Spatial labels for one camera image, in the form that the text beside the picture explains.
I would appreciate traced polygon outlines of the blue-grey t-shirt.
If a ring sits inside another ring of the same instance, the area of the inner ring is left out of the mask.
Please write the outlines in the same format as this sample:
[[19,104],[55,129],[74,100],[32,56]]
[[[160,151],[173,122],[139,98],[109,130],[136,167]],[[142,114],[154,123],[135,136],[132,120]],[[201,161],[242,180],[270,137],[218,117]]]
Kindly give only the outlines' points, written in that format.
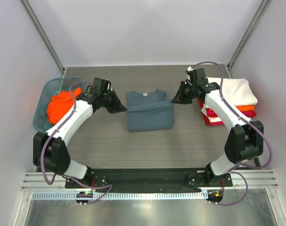
[[173,127],[174,104],[165,91],[160,89],[149,93],[130,91],[126,96],[129,131],[153,131]]

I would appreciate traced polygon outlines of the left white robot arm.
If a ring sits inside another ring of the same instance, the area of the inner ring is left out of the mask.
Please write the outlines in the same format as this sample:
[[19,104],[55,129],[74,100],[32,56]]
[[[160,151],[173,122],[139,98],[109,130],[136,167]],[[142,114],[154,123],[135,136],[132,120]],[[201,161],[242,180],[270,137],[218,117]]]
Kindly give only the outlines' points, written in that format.
[[71,159],[67,146],[72,136],[89,117],[100,108],[115,114],[127,111],[119,100],[111,82],[95,77],[92,83],[87,83],[87,89],[78,97],[69,87],[73,100],[72,107],[65,116],[45,133],[37,132],[33,138],[33,164],[41,169],[44,180],[52,185],[46,173],[54,176],[64,176],[74,181],[82,188],[89,187],[93,182],[92,169]]

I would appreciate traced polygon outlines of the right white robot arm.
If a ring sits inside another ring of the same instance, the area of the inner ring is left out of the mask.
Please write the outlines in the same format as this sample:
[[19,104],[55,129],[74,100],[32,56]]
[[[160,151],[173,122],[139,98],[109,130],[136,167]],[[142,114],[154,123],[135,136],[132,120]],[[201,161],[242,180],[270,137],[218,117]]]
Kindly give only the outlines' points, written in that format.
[[237,165],[263,153],[264,126],[253,122],[230,104],[222,94],[221,86],[209,82],[203,68],[186,70],[188,79],[182,81],[173,98],[174,104],[190,104],[197,98],[209,106],[226,126],[229,134],[224,146],[224,154],[205,168],[205,182],[216,186],[224,175]]

